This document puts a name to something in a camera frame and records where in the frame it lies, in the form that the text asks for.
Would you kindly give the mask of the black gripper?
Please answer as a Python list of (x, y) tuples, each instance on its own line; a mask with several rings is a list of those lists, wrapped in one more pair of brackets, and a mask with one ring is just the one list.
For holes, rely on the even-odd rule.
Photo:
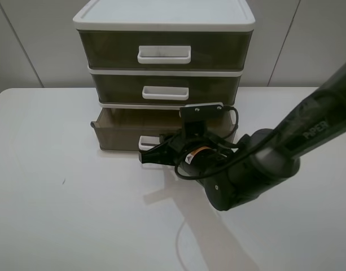
[(239, 147), (214, 133), (183, 139), (181, 133), (159, 135), (160, 144), (139, 152), (142, 164), (173, 164), (177, 177), (194, 181), (227, 181), (229, 167)]

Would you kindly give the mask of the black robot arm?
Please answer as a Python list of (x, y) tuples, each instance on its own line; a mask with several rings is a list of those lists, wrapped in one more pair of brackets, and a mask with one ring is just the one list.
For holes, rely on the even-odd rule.
[(181, 128), (140, 150), (139, 161), (172, 166), (179, 178), (197, 181), (216, 210), (253, 201), (293, 177), (303, 155), (346, 132), (346, 63), (276, 128), (244, 135), (235, 144), (207, 128), (209, 119), (233, 109), (221, 103), (181, 107)]

